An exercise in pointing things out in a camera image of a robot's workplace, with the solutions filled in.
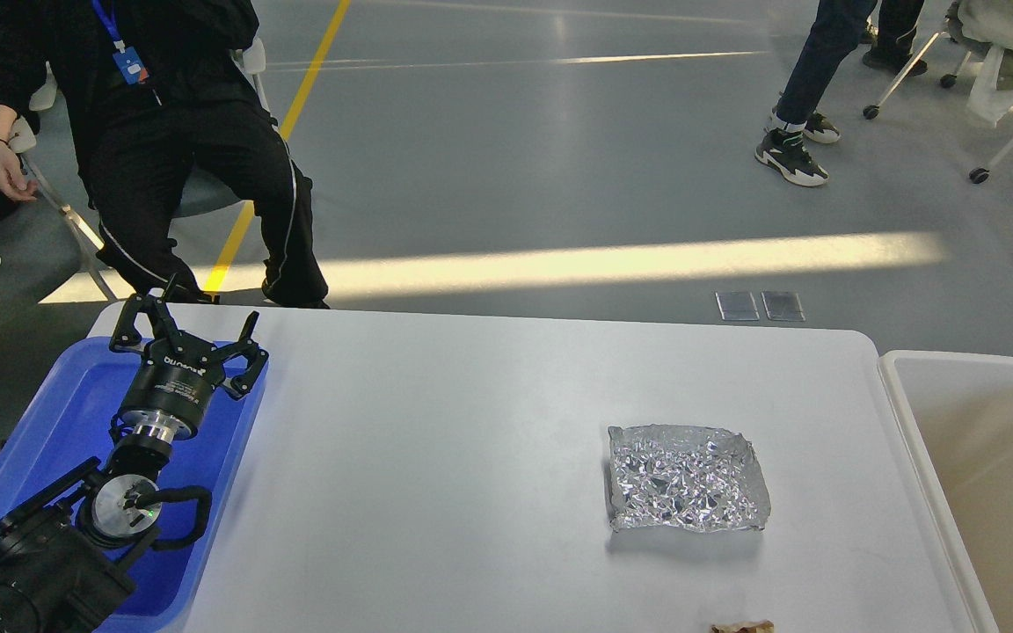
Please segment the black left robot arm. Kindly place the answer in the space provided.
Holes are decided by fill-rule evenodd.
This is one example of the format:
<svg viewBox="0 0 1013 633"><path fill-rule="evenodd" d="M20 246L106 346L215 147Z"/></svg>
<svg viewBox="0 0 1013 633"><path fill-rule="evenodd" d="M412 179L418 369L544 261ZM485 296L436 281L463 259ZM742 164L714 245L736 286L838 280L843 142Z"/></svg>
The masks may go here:
<svg viewBox="0 0 1013 633"><path fill-rule="evenodd" d="M248 396L268 353L252 312L234 342L180 330L164 296L126 301L110 337L141 364L113 419L113 451L92 457L0 520L0 632L92 632L135 592L130 568L208 531L207 486L162 486L173 445L196 436L217 389Z"/></svg>

